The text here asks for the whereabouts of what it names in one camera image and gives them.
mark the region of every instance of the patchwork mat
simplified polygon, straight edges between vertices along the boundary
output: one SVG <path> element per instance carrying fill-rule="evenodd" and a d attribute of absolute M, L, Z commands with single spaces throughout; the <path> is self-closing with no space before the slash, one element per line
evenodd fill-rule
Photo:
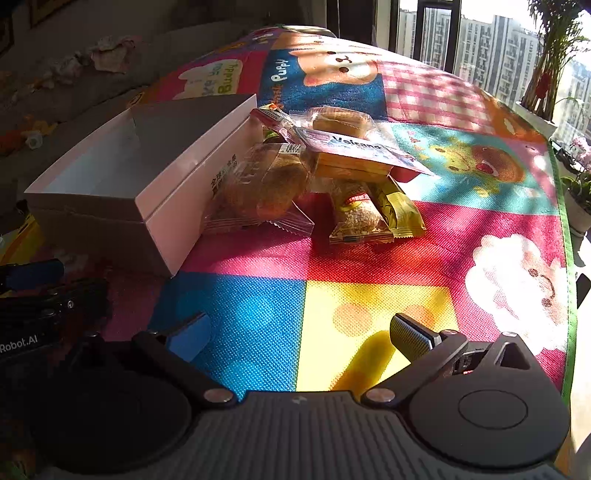
<path fill-rule="evenodd" d="M 573 261 L 556 159 L 544 138 L 477 87 L 417 61 L 337 38 L 256 31 L 183 66 L 131 103 L 256 93 L 286 111 L 333 105 L 389 121 L 435 177 L 403 184 L 427 235 L 333 245 L 330 201 L 301 206 L 312 238 L 272 225 L 205 236 L 172 280 L 113 269 L 43 245 L 33 218 L 2 239 L 0 264 L 55 255 L 71 277 L 111 282 L 107 339 L 197 311 L 214 325 L 194 364 L 238 394 L 358 394 L 408 364 L 392 315 L 472 340 L 519 333 L 565 398 L 574 361 Z"/>

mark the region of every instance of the picture frame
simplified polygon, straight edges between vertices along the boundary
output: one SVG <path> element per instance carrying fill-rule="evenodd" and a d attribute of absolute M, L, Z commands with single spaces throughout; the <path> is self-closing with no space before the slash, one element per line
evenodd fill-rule
<path fill-rule="evenodd" d="M 29 0 L 31 28 L 74 0 Z"/>
<path fill-rule="evenodd" d="M 5 53 L 13 44 L 12 17 L 9 15 L 0 20 L 0 55 Z"/>

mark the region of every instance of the pink gingham pattern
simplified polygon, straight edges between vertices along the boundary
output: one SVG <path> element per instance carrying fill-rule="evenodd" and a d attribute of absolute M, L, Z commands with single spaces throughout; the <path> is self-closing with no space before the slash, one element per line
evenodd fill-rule
<path fill-rule="evenodd" d="M 424 64 L 379 62 L 379 72 L 392 120 L 495 133 L 474 85 Z"/>

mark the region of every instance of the potted plant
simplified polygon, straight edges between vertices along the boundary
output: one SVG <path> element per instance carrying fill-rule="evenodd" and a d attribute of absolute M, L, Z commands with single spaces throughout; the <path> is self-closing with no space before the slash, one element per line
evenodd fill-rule
<path fill-rule="evenodd" d="M 528 0 L 528 6 L 540 25 L 540 44 L 534 73 L 515 112 L 548 138 L 556 130 L 552 117 L 564 67 L 577 53 L 588 51 L 589 39 L 581 35 L 583 8 L 577 0 Z"/>
<path fill-rule="evenodd" d="M 591 228 L 591 173 L 579 173 L 576 178 L 562 177 L 564 205 L 571 230 L 584 235 Z"/>

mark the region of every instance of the green mat border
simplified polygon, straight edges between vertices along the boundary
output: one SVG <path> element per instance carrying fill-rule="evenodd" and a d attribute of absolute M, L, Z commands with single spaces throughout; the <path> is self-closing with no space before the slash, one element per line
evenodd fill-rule
<path fill-rule="evenodd" d="M 564 379 L 562 382 L 562 399 L 567 405 L 569 405 L 570 392 L 573 388 L 574 356 L 577 350 L 577 304 L 575 302 L 575 299 L 577 297 L 577 288 L 574 271 L 573 246 L 570 242 L 569 220 L 566 216 L 566 207 L 564 205 L 564 192 L 562 189 L 562 182 L 560 181 L 560 174 L 558 173 L 558 160 L 554 155 L 554 150 L 552 149 L 550 141 L 547 141 L 547 147 L 548 152 L 550 154 L 550 161 L 552 163 L 552 170 L 554 172 L 554 185 L 556 186 L 558 211 L 560 212 L 560 223 L 562 225 L 564 256 L 566 258 L 566 275 L 569 285 L 569 303 L 567 305 L 569 311 L 569 332 L 566 344 L 566 364 L 564 366 Z"/>

